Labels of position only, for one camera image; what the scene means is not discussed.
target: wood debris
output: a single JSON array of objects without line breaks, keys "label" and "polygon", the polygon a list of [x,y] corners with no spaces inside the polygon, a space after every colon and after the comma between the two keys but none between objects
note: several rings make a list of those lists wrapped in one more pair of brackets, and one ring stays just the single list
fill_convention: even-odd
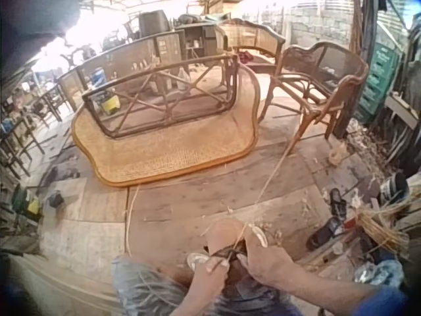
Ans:
[{"label": "wood debris", "polygon": [[335,148],[333,148],[329,152],[328,161],[331,165],[337,167],[341,164],[342,160],[349,156],[349,152],[347,150],[347,144],[345,142],[341,142],[341,144]]}]

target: bucket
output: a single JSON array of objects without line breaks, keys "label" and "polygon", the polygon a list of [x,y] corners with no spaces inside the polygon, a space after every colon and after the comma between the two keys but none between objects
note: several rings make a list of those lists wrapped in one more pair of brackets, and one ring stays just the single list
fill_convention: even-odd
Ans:
[{"label": "bucket", "polygon": [[409,193],[407,178],[401,172],[396,172],[381,186],[377,200],[379,205],[394,204],[400,202]]},{"label": "bucket", "polygon": [[12,194],[12,209],[29,219],[38,222],[41,217],[41,203],[38,197],[27,188],[18,184]]}]

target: concrete block wall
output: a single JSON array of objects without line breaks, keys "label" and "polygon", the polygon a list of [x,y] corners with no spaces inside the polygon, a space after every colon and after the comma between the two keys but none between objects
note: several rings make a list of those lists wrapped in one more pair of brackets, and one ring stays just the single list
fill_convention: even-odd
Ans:
[{"label": "concrete block wall", "polygon": [[332,41],[344,47],[349,45],[353,15],[341,10],[292,8],[285,14],[291,23],[291,44],[313,46],[318,41]]},{"label": "concrete block wall", "polygon": [[349,44],[353,13],[317,8],[291,8],[285,11],[265,10],[260,21],[257,13],[246,13],[243,19],[260,22],[282,33],[286,23],[291,23],[291,44],[309,47],[318,41],[333,41],[344,47]]}]

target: wooden floor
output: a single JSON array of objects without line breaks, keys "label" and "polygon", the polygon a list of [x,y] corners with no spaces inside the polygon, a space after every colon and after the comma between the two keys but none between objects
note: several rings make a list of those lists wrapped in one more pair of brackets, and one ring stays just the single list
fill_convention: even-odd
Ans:
[{"label": "wooden floor", "polygon": [[[268,77],[260,76],[259,80],[264,99]],[[292,102],[288,98],[280,101]],[[31,177],[24,178],[24,183],[37,186],[52,166],[63,174],[77,169],[80,177],[55,181],[49,187],[49,192],[62,192],[65,207],[44,209],[39,228],[43,255],[79,275],[111,283],[110,263],[127,251],[127,231],[137,260],[185,268],[188,253],[204,246],[201,235],[205,229],[218,219],[236,217],[264,224],[271,244],[281,244],[294,259],[302,258],[307,254],[306,239],[329,217],[323,193],[334,186],[348,192],[368,176],[368,171],[356,153],[338,167],[329,166],[329,152],[338,141],[330,139],[329,144],[319,135],[324,126],[311,126],[255,207],[263,184],[296,131],[299,117],[290,114],[270,108],[260,124],[256,148],[243,159],[142,186],[130,225],[126,210],[136,187],[102,185],[83,154],[71,140],[64,140],[68,123],[57,124],[54,132],[49,131],[57,136],[43,146],[48,153],[54,153],[57,146],[66,149],[58,156],[42,156],[33,149],[37,162],[32,162]],[[279,231],[282,238],[275,239]]]}]

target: person's right hand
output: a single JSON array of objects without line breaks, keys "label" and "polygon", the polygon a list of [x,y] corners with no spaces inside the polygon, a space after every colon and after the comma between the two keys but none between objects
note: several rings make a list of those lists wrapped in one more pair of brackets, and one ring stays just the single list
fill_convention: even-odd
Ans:
[{"label": "person's right hand", "polygon": [[283,248],[261,246],[260,240],[250,228],[245,233],[247,257],[237,258],[250,275],[262,284],[285,290],[289,288],[293,275],[300,269]]}]

